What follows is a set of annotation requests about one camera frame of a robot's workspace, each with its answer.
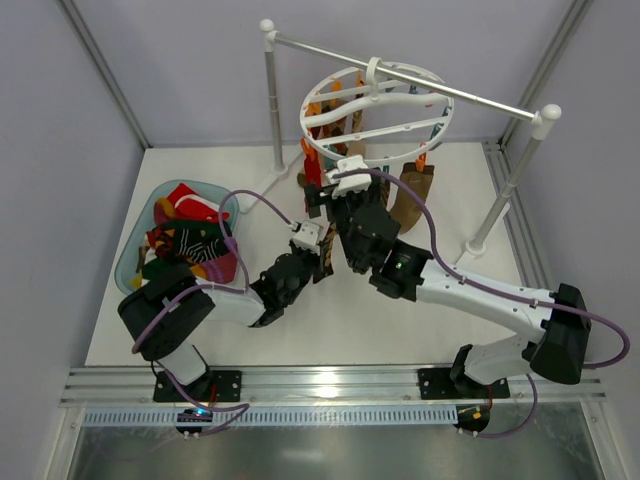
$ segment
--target brown sock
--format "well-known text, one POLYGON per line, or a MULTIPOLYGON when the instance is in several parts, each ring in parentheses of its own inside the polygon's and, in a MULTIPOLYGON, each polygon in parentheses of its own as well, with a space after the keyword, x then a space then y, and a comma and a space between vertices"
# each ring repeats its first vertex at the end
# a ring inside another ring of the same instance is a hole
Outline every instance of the brown sock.
MULTIPOLYGON (((433 182, 433 165, 426 165, 419 172, 415 162, 405 163, 402 167, 400 180, 407 184, 420 199, 425 202, 431 182, 433 182)), ((389 211, 391 217, 400 224, 400 233, 407 233, 416 224, 422 214, 420 207, 404 190, 398 189, 396 201, 389 211)))

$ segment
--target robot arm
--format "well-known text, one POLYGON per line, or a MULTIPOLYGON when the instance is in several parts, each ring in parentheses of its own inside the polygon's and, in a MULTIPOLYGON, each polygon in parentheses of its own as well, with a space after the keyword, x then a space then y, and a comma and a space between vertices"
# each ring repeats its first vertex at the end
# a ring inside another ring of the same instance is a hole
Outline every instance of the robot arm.
MULTIPOLYGON (((338 162, 338 172, 366 168, 361 158, 338 162)), ((513 375, 536 372, 563 384, 577 384, 584 363, 590 320, 579 315, 544 308, 548 302, 584 310, 580 291, 561 284, 557 292, 513 286, 455 266, 450 267, 463 281, 452 278, 431 252, 398 240, 399 224, 378 202, 380 181, 369 175, 353 175, 337 185, 305 189, 311 213, 324 205, 335 221, 347 263, 354 272, 371 269, 369 283, 391 298, 404 298, 446 305, 497 323, 515 333, 513 337, 489 345, 467 345, 460 349, 451 370, 451 380, 461 392, 483 389, 494 381, 513 375), (476 282, 513 296, 531 298, 527 306, 475 288, 476 282)))
MULTIPOLYGON (((364 163, 361 157, 350 157, 338 166, 339 171, 347 171, 364 163)), ((556 303, 584 309, 579 290, 568 285, 561 285, 557 292, 527 289, 451 267, 462 276, 463 281, 458 281, 434 261, 429 251, 397 239, 400 226, 379 202, 380 191, 377 177, 358 174, 323 188, 307 186, 305 197, 312 217, 320 214, 321 206, 326 207, 328 219, 336 224, 347 263, 356 273, 371 271, 369 282, 380 293, 446 305, 514 332, 505 340, 460 349, 450 375, 460 393, 477 393, 498 379, 531 371, 554 382, 580 381, 591 327, 588 319, 497 297, 465 280, 534 300, 553 298, 556 303)), ((161 317, 153 331, 147 332, 140 352, 146 360, 158 361, 173 372, 182 385, 196 385, 206 377, 208 368, 195 348, 185 343, 187 337, 214 307, 216 318, 250 327, 263 327, 281 317, 320 267, 319 237, 317 225, 298 225, 289 243, 291 253, 278 257, 242 295, 193 291, 180 298, 175 308, 163 311, 167 301, 173 302, 180 293, 195 288, 189 269, 177 267, 127 297, 118 312, 136 343, 161 317)))

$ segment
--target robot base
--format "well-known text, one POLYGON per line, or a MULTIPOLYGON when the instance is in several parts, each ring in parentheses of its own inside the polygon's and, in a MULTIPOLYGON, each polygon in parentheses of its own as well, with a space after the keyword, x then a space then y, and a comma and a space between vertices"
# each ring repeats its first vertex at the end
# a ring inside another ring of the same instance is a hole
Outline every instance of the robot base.
MULTIPOLYGON (((498 380, 491 387, 493 398, 509 398, 509 384, 506 380, 498 380)), ((451 380, 451 367, 445 368, 421 368, 418 370, 418 387, 422 400, 465 400, 487 398, 487 387, 479 386, 478 389, 461 393, 451 380)))
MULTIPOLYGON (((196 381, 183 385, 184 391, 200 403, 209 403, 215 386, 216 403, 239 402, 242 389, 240 370, 209 370, 196 381)), ((182 403, 184 397, 178 393, 164 372, 158 372, 153 390, 153 401, 157 403, 182 403)))

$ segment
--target white circular hanger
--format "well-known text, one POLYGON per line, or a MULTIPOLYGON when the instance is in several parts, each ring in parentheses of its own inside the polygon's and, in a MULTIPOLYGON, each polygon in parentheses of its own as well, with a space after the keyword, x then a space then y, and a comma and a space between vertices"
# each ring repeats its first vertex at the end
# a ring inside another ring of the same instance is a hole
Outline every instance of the white circular hanger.
MULTIPOLYGON (((355 67, 340 70, 318 83, 305 97, 302 102, 302 107, 300 108, 300 126, 302 127, 306 141, 321 155, 337 161, 345 157, 344 155, 340 155, 333 151, 331 149, 331 145, 371 139, 393 133, 408 132, 419 128, 432 128, 432 133, 430 134, 431 138, 425 139, 426 141, 419 143, 415 150, 408 153, 389 156, 387 158, 364 159, 367 165, 377 167, 413 161, 418 158, 420 154, 433 149, 441 141, 447 127, 449 126, 451 117, 453 116, 453 98, 439 93, 420 93, 418 88, 412 89, 413 91, 411 93, 394 92, 393 90, 397 87, 408 87, 408 84, 398 80, 378 81, 373 74, 378 63, 381 63, 380 59, 373 57, 369 62, 369 67, 366 72, 362 72, 362 70, 355 67), (330 87, 337 80, 348 76, 355 78, 354 76, 358 73, 360 75, 363 73, 365 74, 365 85, 357 86, 355 88, 329 91, 330 87), (319 108, 321 108, 321 102, 334 99, 342 99, 346 101, 346 103, 330 112, 318 113, 319 108), (337 137, 315 139, 311 134, 312 128, 322 127, 332 122, 336 122, 359 110, 375 109, 377 106, 394 104, 428 106, 429 108, 426 109, 427 112, 431 113, 434 111, 433 109, 436 109, 436 111, 440 113, 440 116, 430 116, 425 120, 377 128, 374 130, 349 133, 337 137)), ((424 68, 398 62, 383 62, 383 64, 389 68, 406 71, 438 83, 444 83, 439 76, 424 68)))

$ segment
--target gray wall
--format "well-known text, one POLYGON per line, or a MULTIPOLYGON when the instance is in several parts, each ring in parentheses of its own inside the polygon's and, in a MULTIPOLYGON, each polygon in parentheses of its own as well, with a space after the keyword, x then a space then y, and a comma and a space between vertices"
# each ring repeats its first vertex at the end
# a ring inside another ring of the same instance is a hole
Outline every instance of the gray wall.
POLYGON ((142 151, 53 0, 0 7, 0 477, 42 470, 142 151))
MULTIPOLYGON (((587 306, 624 326, 631 354, 602 371, 622 423, 640 454, 640 3, 594 2, 557 67, 540 106, 563 117, 522 192, 556 280, 579 286, 587 306)), ((521 149, 521 142, 515 149, 521 149)), ((592 332, 591 356, 617 353, 615 335, 592 332)))
MULTIPOLYGON (((432 69, 515 104, 570 0, 76 0, 152 145, 269 140, 261 19, 291 36, 432 69)), ((344 68, 277 49, 285 138, 300 104, 344 68)), ((449 139, 498 136, 505 117, 459 103, 449 139)), ((368 127, 402 122, 377 113, 368 127)))

